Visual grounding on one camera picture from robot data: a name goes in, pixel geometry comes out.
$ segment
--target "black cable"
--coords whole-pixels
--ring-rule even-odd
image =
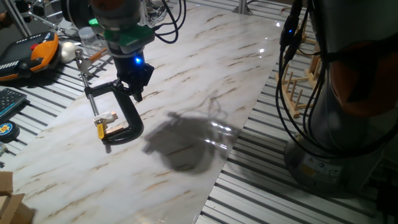
[[[321,54],[321,52],[315,52],[313,54],[308,54],[308,53],[305,53],[304,51],[302,51],[301,49],[298,49],[298,51],[300,51],[302,54],[307,55],[307,56],[313,56],[313,55],[320,55]]]
[[[177,19],[175,20],[175,22],[178,22],[178,21],[180,20],[180,17],[181,17],[181,13],[182,13],[182,4],[181,4],[181,0],[178,1],[178,5],[180,6],[180,11],[178,12],[178,17],[177,17]],[[173,22],[166,22],[166,23],[161,24],[160,26],[163,26],[163,25],[173,25]]]
[[[305,13],[305,17],[304,17],[302,26],[301,26],[299,32],[297,33],[298,35],[301,35],[301,34],[300,34],[300,31],[303,30],[303,24],[305,23],[307,16],[308,16],[308,8],[307,8],[307,11],[306,11],[306,13]],[[282,122],[282,125],[284,126],[286,132],[287,132],[288,135],[292,138],[292,140],[293,140],[300,148],[302,148],[305,152],[307,152],[307,153],[309,153],[309,154],[311,154],[311,155],[313,155],[313,156],[322,157],[322,158],[325,158],[325,159],[341,159],[341,158],[347,158],[347,157],[358,157],[358,156],[363,156],[363,155],[370,154],[370,153],[372,153],[372,152],[378,150],[381,146],[383,146],[386,142],[390,141],[390,140],[398,133],[398,118],[397,118],[396,125],[395,125],[387,134],[385,134],[383,137],[379,138],[377,141],[374,141],[373,143],[371,143],[371,144],[369,144],[369,145],[367,145],[367,146],[365,146],[365,147],[359,148],[359,149],[357,149],[357,150],[355,150],[355,151],[349,151],[349,152],[344,152],[344,153],[343,153],[343,152],[339,152],[339,151],[336,151],[336,150],[328,149],[328,148],[323,147],[322,145],[320,145],[318,142],[314,142],[313,139],[309,138],[306,134],[304,134],[304,133],[301,131],[301,129],[297,126],[297,124],[295,123],[293,117],[292,117],[292,116],[290,115],[290,113],[288,112],[288,108],[287,108],[287,106],[286,106],[286,103],[285,103],[285,101],[283,100],[282,76],[283,76],[284,70],[285,70],[285,68],[286,68],[286,66],[287,66],[287,63],[288,63],[289,60],[291,59],[291,58],[290,58],[291,55],[290,55],[289,57],[285,57],[286,62],[285,62],[284,65],[282,64],[283,52],[284,52],[284,50],[285,50],[285,45],[281,45],[280,58],[279,58],[279,81],[278,81],[277,89],[276,89],[276,93],[275,93],[276,107],[277,107],[278,115],[279,115],[279,117],[280,117],[280,120],[281,120],[281,122]],[[323,54],[323,55],[322,55],[321,57],[324,58],[324,56],[325,56],[325,51],[323,51],[322,54]],[[319,85],[323,84],[323,81],[324,81],[324,78],[325,78],[325,73],[326,73],[326,68],[327,68],[326,64],[327,64],[327,63],[324,62],[323,65],[322,65],[322,70],[321,70],[321,73],[320,73],[320,76],[319,76],[319,79],[318,79]],[[299,144],[299,142],[294,138],[294,136],[292,135],[292,133],[287,129],[287,126],[286,126],[286,124],[285,124],[285,121],[284,121],[284,119],[283,119],[283,117],[282,117],[282,113],[280,112],[280,106],[279,106],[279,94],[281,95],[281,98],[282,98],[281,101],[282,101],[282,104],[283,104],[283,106],[284,106],[285,112],[287,113],[287,116],[289,117],[290,122],[294,125],[295,129],[300,133],[300,135],[301,135],[303,138],[305,138],[305,140],[307,140],[309,143],[311,143],[312,145],[314,145],[315,147],[321,149],[322,151],[324,151],[324,152],[326,152],[326,153],[332,154],[332,155],[334,155],[334,156],[320,156],[320,155],[318,155],[318,154],[315,154],[315,153],[313,153],[313,152],[310,152],[308,149],[304,148],[301,144]],[[316,105],[316,102],[317,102],[317,100],[318,100],[318,98],[319,98],[319,95],[320,95],[320,90],[317,91],[317,96],[316,96],[316,98],[315,98],[316,101],[314,102],[314,106]]]
[[[279,90],[282,89],[282,76],[283,76],[283,71],[285,70],[286,65],[287,65],[287,63],[285,63],[285,65],[282,66],[283,53],[284,53],[284,51],[281,50],[281,51],[280,51],[280,55],[279,55],[279,79],[278,79],[277,89],[276,89],[276,93],[275,93],[275,105],[276,105],[276,110],[277,110],[277,112],[278,112],[278,115],[279,115],[279,117],[280,117],[280,121],[281,121],[283,127],[285,128],[286,133],[290,136],[290,138],[293,140],[293,142],[296,143],[296,145],[298,145],[304,152],[306,152],[306,153],[308,153],[308,154],[310,154],[310,155],[319,157],[319,158],[323,158],[323,159],[334,159],[334,158],[336,158],[335,156],[333,156],[333,157],[331,157],[331,156],[321,156],[321,155],[315,154],[315,153],[309,151],[308,149],[306,149],[305,147],[303,147],[303,146],[299,143],[299,141],[293,136],[293,134],[290,132],[290,130],[288,129],[288,127],[287,127],[287,125],[286,125],[286,123],[285,123],[285,120],[284,120],[283,117],[282,117],[282,112],[281,112],[280,106],[279,106],[279,92],[280,92]],[[283,100],[283,93],[281,93],[281,97],[282,97],[281,101],[282,101],[282,104],[283,104],[283,103],[284,103],[284,100]],[[288,116],[290,115],[288,110],[285,110],[285,112],[286,112],[286,114],[287,114]]]
[[[315,85],[315,88],[314,88],[313,91],[312,91],[312,94],[311,94],[311,96],[310,96],[310,99],[308,100],[308,104],[307,104],[307,106],[305,107],[304,114],[303,114],[303,129],[304,129],[304,133],[305,133],[305,134],[307,134],[307,127],[306,127],[306,125],[305,125],[305,118],[307,117],[307,113],[308,113],[309,108],[311,107],[311,102],[312,102],[312,100],[313,100],[313,97],[315,96],[315,93],[316,93],[317,91],[321,92],[321,90],[322,90],[321,81],[320,81],[320,77],[318,77],[317,84]]]
[[[184,25],[185,18],[186,18],[186,16],[187,16],[187,1],[186,1],[186,0],[183,0],[183,3],[184,3],[184,15],[183,15],[183,17],[182,17],[182,22],[181,22],[181,24],[177,27],[177,30],[180,30],[180,28]],[[170,32],[167,32],[167,33],[163,33],[163,34],[158,34],[158,35],[159,35],[159,36],[169,35],[169,34],[173,34],[175,31],[176,31],[176,30],[173,30],[173,31],[170,31]]]
[[[246,5],[251,4],[251,3],[253,3],[253,2],[262,2],[262,3],[265,3],[265,2],[263,2],[263,1],[252,0],[252,1],[248,1],[248,3],[246,3]]]
[[[165,0],[162,0],[162,3],[163,3],[163,5],[165,6],[166,11],[167,11],[167,13],[169,14],[169,16],[170,16],[170,18],[171,18],[171,20],[172,20],[172,22],[173,22],[174,29],[175,29],[175,30],[174,30],[174,31],[175,31],[175,37],[174,37],[174,40],[171,40],[171,41],[170,41],[170,40],[166,40],[166,39],[162,38],[159,34],[156,34],[156,33],[155,33],[155,36],[156,36],[157,38],[159,38],[161,41],[165,42],[166,44],[174,44],[174,43],[176,43],[176,41],[177,41],[177,39],[178,39],[178,27],[177,27],[177,23],[176,23],[176,21],[175,21],[175,19],[174,19],[174,16],[173,16],[173,14],[172,14],[172,12],[171,12],[169,6],[167,5],[166,1],[165,1]]]

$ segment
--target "white marble surface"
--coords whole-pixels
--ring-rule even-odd
[[[107,152],[81,96],[7,163],[15,193],[26,193],[37,210],[34,223],[196,221],[274,67],[280,28],[260,17],[188,9],[176,44],[156,40],[144,51],[157,69],[136,103],[145,125],[139,139]],[[101,112],[122,114],[112,94],[96,102]]]

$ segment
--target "wire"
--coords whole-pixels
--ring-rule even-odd
[[[185,22],[185,18],[187,16],[187,2],[186,0],[183,0],[184,3],[184,16],[182,17],[182,22],[181,24],[177,27],[177,30],[180,30],[180,28],[184,25]],[[176,32],[176,30],[167,32],[167,33],[163,33],[163,34],[158,34],[159,36],[163,36],[163,35],[169,35],[169,34],[173,34],[174,32]]]
[[[305,13],[304,20],[303,20],[303,22],[302,22],[302,25],[301,25],[300,30],[303,29],[303,24],[304,24],[305,21],[307,20],[307,17],[308,17],[308,8],[307,8],[307,11],[306,11],[306,13]],[[323,49],[323,50],[325,51],[325,49],[322,48],[322,47],[324,47],[323,44],[324,44],[324,42],[322,42],[321,49]],[[310,112],[310,116],[309,116],[309,118],[308,118],[308,129],[309,129],[309,131],[310,131],[310,135],[312,136],[312,138],[308,137],[308,136],[307,136],[305,133],[303,133],[303,132],[301,131],[301,129],[297,126],[297,124],[296,124],[296,122],[294,121],[293,117],[292,117],[292,116],[290,115],[290,113],[288,112],[289,110],[288,110],[288,108],[287,108],[287,106],[286,106],[285,100],[283,99],[283,92],[282,92],[282,76],[283,76],[284,70],[285,70],[285,68],[286,68],[286,66],[287,66],[287,63],[288,63],[288,61],[286,61],[285,64],[283,64],[283,54],[284,54],[284,50],[285,50],[285,47],[284,47],[284,46],[281,46],[280,57],[279,57],[279,79],[278,79],[277,88],[276,88],[276,92],[275,92],[275,102],[276,102],[275,105],[276,105],[276,108],[277,108],[277,112],[278,112],[280,121],[281,121],[283,127],[285,128],[286,132],[288,133],[288,135],[290,136],[290,138],[292,138],[292,140],[296,143],[296,145],[298,145],[303,151],[305,151],[306,153],[311,154],[311,155],[313,155],[313,156],[317,156],[317,157],[319,157],[319,158],[324,158],[324,159],[342,159],[342,158],[347,158],[347,157],[358,157],[358,156],[363,156],[363,155],[366,155],[366,154],[370,154],[370,153],[375,152],[375,151],[378,150],[380,147],[382,147],[383,145],[385,145],[385,143],[389,142],[389,141],[398,133],[398,118],[397,118],[397,121],[396,121],[396,123],[395,123],[395,126],[394,126],[387,134],[385,134],[384,136],[382,136],[381,138],[379,138],[377,141],[374,141],[373,143],[368,144],[368,145],[365,146],[365,147],[361,147],[361,148],[359,148],[359,149],[356,149],[356,150],[354,150],[354,151],[342,152],[342,151],[339,151],[339,150],[336,150],[336,149],[334,149],[334,150],[333,150],[333,149],[328,149],[328,148],[326,148],[326,147],[323,147],[321,144],[319,144],[319,143],[316,141],[316,139],[313,137],[313,133],[312,133],[312,129],[311,129],[311,124],[310,124],[310,123],[311,123],[311,118],[312,118],[312,114],[313,114],[313,111],[314,111],[314,107],[316,106],[316,103],[317,103],[317,101],[318,101],[318,99],[319,99],[319,96],[320,96],[320,92],[321,92],[321,88],[322,88],[321,85],[323,84],[323,81],[324,81],[324,79],[325,79],[325,74],[326,74],[326,69],[327,69],[327,63],[324,62],[324,63],[322,63],[322,69],[321,69],[320,76],[319,76],[318,83],[317,83],[317,85],[318,85],[318,87],[317,87],[317,95],[316,95],[316,97],[315,97],[314,106],[313,106],[313,108],[312,108],[312,110],[311,110],[311,112]],[[285,112],[286,112],[287,116],[289,117],[289,121],[293,124],[293,126],[294,126],[295,129],[298,131],[298,133],[299,133],[305,140],[307,140],[310,144],[312,144],[313,146],[319,148],[319,149],[322,150],[324,153],[331,154],[331,155],[333,155],[333,156],[323,156],[323,155],[316,154],[316,153],[314,153],[314,152],[312,152],[312,151],[309,151],[309,150],[306,149],[305,147],[303,147],[303,146],[297,141],[297,139],[292,135],[292,133],[290,132],[290,130],[287,128],[286,123],[285,123],[285,121],[284,121],[284,118],[282,117],[282,112],[281,112],[280,106],[279,106],[279,95],[280,95],[280,97],[281,97],[281,99],[282,99],[281,101],[282,101],[282,105],[283,105],[283,107],[284,107],[284,109],[285,109]]]
[[[175,20],[175,22],[178,22],[178,21],[180,20],[180,17],[181,17],[181,12],[182,12],[181,0],[178,1],[178,5],[180,6],[180,11],[179,11],[179,13],[178,13],[178,17],[177,17],[177,19]],[[161,24],[160,26],[163,26],[163,25],[173,25],[173,22],[166,22],[166,23]]]
[[[307,56],[313,56],[313,55],[320,55],[321,54],[321,52],[315,52],[313,54],[308,54],[308,53],[305,53],[304,51],[302,51],[301,49],[298,49],[298,51],[300,51],[302,54],[307,55]]]
[[[285,123],[285,120],[282,117],[282,112],[281,112],[280,106],[279,106],[279,93],[280,93],[280,90],[282,89],[282,76],[283,76],[283,71],[286,69],[286,65],[287,65],[287,63],[285,63],[285,65],[282,66],[283,53],[284,53],[284,50],[281,50],[280,55],[279,55],[279,79],[278,79],[277,89],[276,89],[276,93],[275,93],[275,105],[276,105],[276,109],[277,109],[280,121],[281,121],[283,127],[285,128],[286,133],[290,136],[290,138],[293,140],[293,142],[296,143],[296,145],[298,145],[304,152],[306,152],[310,155],[319,157],[319,158],[334,159],[334,158],[336,158],[335,156],[333,156],[333,157],[322,156],[322,155],[318,155],[318,154],[315,154],[315,153],[309,151],[308,149],[306,149],[299,143],[299,141],[293,136],[293,134],[287,128],[287,125]],[[282,101],[282,104],[284,104],[283,93],[281,93],[281,101]],[[290,113],[288,110],[285,110],[285,112],[288,116],[290,116]]]
[[[166,40],[166,39],[162,38],[159,34],[156,34],[156,33],[155,33],[155,36],[156,36],[157,38],[159,38],[161,41],[165,42],[166,44],[174,44],[174,43],[176,43],[176,41],[177,41],[177,39],[178,39],[178,27],[177,27],[177,23],[176,23],[176,21],[175,21],[175,19],[174,19],[174,16],[173,16],[173,14],[172,14],[172,12],[171,12],[169,6],[167,5],[166,1],[165,1],[165,0],[162,0],[162,3],[163,3],[163,5],[165,6],[166,11],[167,11],[167,13],[169,14],[169,16],[170,16],[170,18],[171,18],[171,20],[172,20],[172,22],[173,22],[174,29],[175,29],[175,30],[174,30],[174,31],[175,31],[175,37],[174,37],[174,40],[171,40],[171,41],[170,41],[170,40]]]
[[[254,3],[254,2],[262,2],[262,3],[266,3],[266,2],[263,2],[263,1],[252,0],[252,1],[248,1],[248,3],[246,3],[246,5],[248,5],[248,4],[251,4],[251,3]]]
[[[291,7],[283,7],[282,9],[280,9],[279,15],[287,18],[287,15],[284,14],[284,11],[288,11],[288,10],[291,10],[291,9],[292,9]]]

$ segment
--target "black power cord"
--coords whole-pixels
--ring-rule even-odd
[[[313,56],[313,55],[320,55],[321,54],[321,52],[315,52],[313,54],[308,54],[308,53],[305,53],[302,49],[298,49],[298,51],[301,52],[304,55],[307,55],[307,56]]]
[[[170,18],[171,18],[171,20],[172,20],[172,23],[173,23],[173,25],[174,25],[175,37],[174,37],[174,40],[166,40],[166,39],[164,39],[163,37],[161,37],[159,34],[156,34],[156,33],[155,33],[155,36],[156,36],[157,38],[159,38],[161,41],[165,42],[166,44],[174,44],[174,43],[176,43],[176,41],[178,40],[178,27],[177,27],[177,23],[176,23],[176,21],[175,21],[175,19],[174,19],[174,16],[173,16],[173,14],[172,14],[172,12],[171,12],[169,6],[167,5],[166,1],[165,1],[165,0],[162,0],[162,3],[163,3],[163,5],[164,5],[164,7],[166,8],[166,11],[167,11],[167,13],[169,14],[169,16],[170,16]],[[159,29],[161,26],[162,26],[162,24],[159,25],[159,26],[157,26],[157,27],[154,27],[153,30],[157,30],[157,29]]]
[[[182,3],[181,3],[181,1],[182,0],[178,1],[178,6],[180,7],[180,10],[178,12],[178,16],[177,16],[177,19],[175,20],[175,22],[179,22],[180,17],[181,17],[181,13],[182,13]],[[166,23],[161,24],[160,26],[164,26],[164,25],[173,25],[173,22],[166,22]]]
[[[184,3],[184,15],[183,15],[183,17],[182,17],[182,22],[181,22],[181,24],[177,27],[177,30],[180,30],[180,28],[184,25],[185,18],[186,18],[186,16],[187,16],[187,1],[186,1],[186,0],[183,0],[183,3]],[[173,31],[170,31],[170,32],[167,32],[167,33],[163,33],[163,34],[158,34],[158,35],[159,35],[159,36],[169,35],[169,34],[173,34],[174,32],[176,32],[176,30],[173,30]]]
[[[312,113],[313,113],[313,109],[319,99],[320,96],[320,92],[322,89],[322,84],[325,80],[325,74],[326,74],[326,70],[327,70],[327,63],[324,61],[324,63],[322,64],[322,68],[321,68],[321,73],[320,76],[318,78],[318,83],[317,83],[317,87],[316,90],[314,90],[314,92],[312,93],[312,97],[310,98],[312,101],[312,98],[315,94],[315,92],[317,93],[317,96],[315,97],[315,101],[314,101],[314,106],[312,107],[312,110],[310,112],[310,116],[309,116],[309,120],[308,120],[308,128],[310,131],[310,135],[312,136],[312,138],[309,138],[305,133],[303,133],[301,131],[301,129],[297,126],[297,124],[295,123],[293,117],[290,115],[290,113],[288,112],[286,103],[283,99],[283,92],[282,92],[282,76],[284,73],[284,70],[287,66],[287,63],[293,58],[295,52],[297,51],[297,49],[299,48],[299,45],[301,43],[301,38],[302,38],[302,31],[303,31],[303,25],[305,24],[305,21],[307,20],[308,17],[308,13],[309,13],[309,9],[311,9],[311,3],[312,1],[309,2],[309,7],[307,8],[307,11],[305,13],[304,16],[304,20],[302,22],[302,26],[300,28],[300,30],[296,33],[296,35],[292,36],[290,29],[295,30],[296,28],[293,27],[292,24],[294,24],[296,22],[296,16],[292,16],[293,13],[292,12],[296,12],[300,7],[299,4],[296,4],[296,2],[294,2],[293,6],[292,6],[292,11],[290,12],[290,16],[288,17],[286,23],[284,26],[284,29],[282,31],[281,34],[281,38],[280,38],[280,57],[279,57],[279,80],[278,80],[278,84],[277,84],[277,89],[276,89],[276,93],[275,93],[275,102],[276,102],[276,108],[277,108],[277,112],[278,115],[280,117],[281,123],[283,125],[283,127],[285,128],[286,132],[288,133],[288,135],[292,138],[292,140],[301,148],[303,149],[303,151],[305,151],[308,154],[311,154],[313,156],[317,156],[320,158],[324,158],[324,159],[342,159],[342,158],[347,158],[347,157],[358,157],[358,156],[363,156],[366,154],[370,154],[376,150],[378,150],[381,146],[383,146],[385,143],[389,142],[397,133],[398,133],[398,119],[396,121],[395,126],[387,133],[385,134],[383,137],[379,138],[377,141],[374,141],[373,143],[359,148],[355,151],[348,151],[348,152],[343,152],[343,151],[336,151],[333,149],[328,149],[326,147],[323,147],[321,144],[319,144],[316,139],[313,137],[312,134],[312,130],[311,130],[311,126],[310,126],[310,122],[311,122],[311,117],[312,117]],[[325,58],[326,55],[326,50],[325,50],[325,42],[324,39],[319,40],[320,43],[320,47],[321,47],[321,58]],[[283,64],[283,52],[286,48],[286,46],[289,45],[289,49],[286,52],[285,55],[285,63]],[[315,147],[321,149],[323,152],[331,154],[332,156],[323,156],[323,155],[319,155],[319,154],[315,154],[314,152],[309,151],[308,149],[306,149],[305,147],[303,147],[298,141],[297,139],[293,136],[293,134],[288,130],[286,123],[282,117],[282,113],[280,111],[280,106],[279,106],[279,94],[280,97],[282,98],[282,104],[284,106],[285,112],[287,113],[287,116],[289,117],[290,122],[292,122],[292,124],[294,125],[295,129],[298,131],[298,133],[305,139],[307,140],[310,144],[314,145]],[[303,126],[305,128],[305,117],[303,118]]]

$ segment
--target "cable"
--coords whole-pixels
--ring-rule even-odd
[[[370,154],[370,153],[378,150],[381,146],[383,146],[385,143],[390,141],[398,133],[398,118],[397,118],[395,126],[387,134],[385,134],[384,136],[379,138],[377,141],[374,141],[373,143],[371,143],[371,144],[369,144],[369,145],[367,145],[365,147],[359,148],[357,150],[354,150],[354,151],[342,152],[342,151],[336,151],[335,149],[328,149],[326,147],[323,147],[318,142],[314,142],[315,139],[314,138],[311,139],[305,133],[303,133],[301,131],[301,129],[297,126],[297,124],[294,121],[293,117],[288,112],[288,108],[286,106],[286,103],[283,100],[282,76],[283,76],[284,70],[285,70],[285,68],[287,66],[287,63],[292,59],[292,56],[294,55],[294,52],[296,52],[298,47],[299,47],[298,40],[300,40],[301,33],[302,33],[302,30],[303,30],[303,24],[307,20],[307,16],[308,16],[308,8],[307,8],[307,11],[305,13],[305,17],[304,17],[304,20],[303,20],[303,23],[302,23],[302,26],[301,26],[300,30],[297,32],[297,35],[295,35],[295,38],[293,38],[293,40],[290,42],[289,49],[288,49],[288,51],[286,53],[286,56],[285,56],[285,64],[282,63],[282,60],[283,60],[283,52],[284,52],[285,47],[287,45],[285,44],[286,41],[281,41],[280,58],[279,58],[279,80],[278,80],[277,89],[276,89],[276,93],[275,93],[276,107],[277,107],[277,112],[278,112],[278,115],[280,117],[281,123],[282,123],[283,127],[285,128],[286,132],[288,133],[288,135],[290,136],[290,138],[292,138],[292,140],[301,149],[303,149],[306,153],[311,154],[313,156],[317,156],[317,157],[321,157],[321,158],[325,158],[325,159],[342,159],[342,158],[347,158],[347,157],[358,157],[358,156],[363,156],[363,155],[366,155],[366,154]],[[325,56],[325,51],[323,52],[321,57],[324,58],[324,56]],[[324,78],[325,78],[326,69],[327,69],[327,63],[325,62],[325,63],[322,64],[321,73],[320,73],[320,76],[319,76],[319,79],[318,79],[318,83],[317,83],[318,84],[318,88],[317,88],[317,91],[316,91],[317,96],[315,97],[314,106],[313,106],[313,108],[312,108],[312,110],[310,112],[310,117],[309,117],[309,121],[308,121],[308,123],[309,123],[308,129],[309,129],[310,134],[312,136],[313,136],[313,134],[312,134],[311,125],[310,125],[310,121],[311,121],[310,118],[312,117],[312,113],[314,111],[313,109],[314,109],[314,107],[315,107],[315,105],[316,105],[316,103],[317,103],[317,101],[319,99],[319,96],[320,96],[320,90],[322,88],[322,86],[320,86],[320,85],[323,84],[323,81],[324,81]],[[292,124],[294,125],[295,129],[300,133],[300,135],[305,140],[307,140],[310,144],[312,144],[315,147],[321,149],[323,152],[328,153],[328,154],[332,154],[334,156],[321,156],[321,155],[315,154],[314,152],[311,152],[308,149],[306,149],[305,147],[303,147],[296,140],[296,138],[292,135],[292,133],[287,128],[286,123],[285,123],[285,121],[284,121],[284,119],[282,117],[282,113],[280,111],[280,106],[279,106],[279,95],[282,98],[281,101],[282,101],[283,107],[285,109],[285,112],[287,113],[287,116],[289,117],[289,120],[292,122]]]
[[[174,31],[175,31],[175,37],[174,37],[174,40],[171,40],[171,41],[170,41],[170,40],[166,40],[166,39],[162,38],[159,34],[156,34],[156,33],[155,33],[155,36],[156,36],[157,38],[159,38],[161,41],[165,42],[166,44],[174,44],[174,43],[176,43],[176,41],[177,41],[177,39],[178,39],[178,27],[177,27],[177,23],[176,23],[176,21],[175,21],[175,19],[174,19],[174,16],[173,16],[173,14],[172,14],[172,12],[171,12],[169,6],[167,5],[166,1],[165,1],[165,0],[162,0],[162,3],[163,3],[163,5],[165,6],[166,11],[167,11],[167,13],[169,14],[169,16],[170,16],[170,18],[171,18],[171,20],[172,20],[172,22],[173,22],[174,29],[175,29],[175,30],[174,30]]]
[[[308,54],[308,53],[305,53],[304,51],[302,51],[301,49],[298,49],[298,51],[300,51],[302,54],[307,55],[307,56],[313,56],[313,55],[320,55],[321,54],[321,52],[315,52],[313,54]]]
[[[276,93],[275,93],[275,105],[276,105],[276,109],[277,109],[278,115],[279,115],[279,117],[280,117],[280,121],[281,121],[283,127],[285,128],[286,133],[290,136],[290,138],[293,140],[293,142],[296,143],[296,145],[298,145],[304,152],[306,152],[306,153],[308,153],[308,154],[310,154],[310,155],[319,157],[319,158],[323,158],[323,159],[334,159],[335,156],[331,157],[331,156],[322,156],[322,155],[318,155],[318,154],[315,154],[315,153],[309,151],[309,150],[306,149],[305,147],[303,147],[303,146],[297,141],[297,139],[293,136],[293,134],[290,132],[290,130],[288,129],[288,127],[287,127],[287,125],[286,125],[286,123],[285,123],[285,120],[284,120],[283,117],[282,117],[282,112],[281,112],[280,106],[279,106],[279,90],[282,89],[281,87],[282,87],[282,76],[283,76],[283,71],[285,70],[286,65],[287,65],[287,63],[285,63],[285,65],[282,66],[283,52],[284,52],[284,51],[281,50],[281,51],[280,51],[280,55],[279,55],[279,79],[278,79],[277,89],[276,89]],[[283,100],[283,94],[281,94],[281,98],[282,98],[281,101],[282,101],[282,104],[283,104],[283,102],[284,102],[284,100]]]
[[[178,22],[178,21],[180,20],[180,17],[181,17],[181,13],[182,13],[182,4],[181,4],[181,0],[178,1],[178,5],[180,6],[180,11],[178,12],[178,17],[177,17],[177,19],[175,20],[175,22]],[[173,25],[173,23],[172,23],[172,22],[166,22],[166,23],[163,24],[163,25]]]
[[[185,22],[185,18],[187,16],[187,2],[186,0],[183,0],[184,3],[184,16],[182,17],[182,22],[181,24],[177,27],[177,30],[180,30],[180,28],[184,25]],[[167,32],[167,33],[163,33],[163,34],[158,34],[159,36],[163,36],[163,35],[169,35],[169,34],[173,34],[174,32],[176,32],[176,30]]]
[[[254,2],[262,2],[262,3],[266,3],[266,2],[263,2],[263,1],[252,0],[252,1],[248,1],[248,3],[246,3],[246,5],[248,5],[248,4],[251,4],[251,3],[254,3]]]
[[[180,6],[180,11],[178,12],[178,17],[177,17],[177,19],[175,20],[175,22],[178,22],[178,21],[180,20],[180,17],[181,17],[181,12],[182,12],[181,0],[178,1],[178,5]],[[157,26],[154,27],[154,29],[155,29],[155,30],[158,30],[158,29],[160,29],[160,28],[161,28],[162,26],[164,26],[164,25],[173,25],[173,22],[166,22],[166,23],[157,25]]]

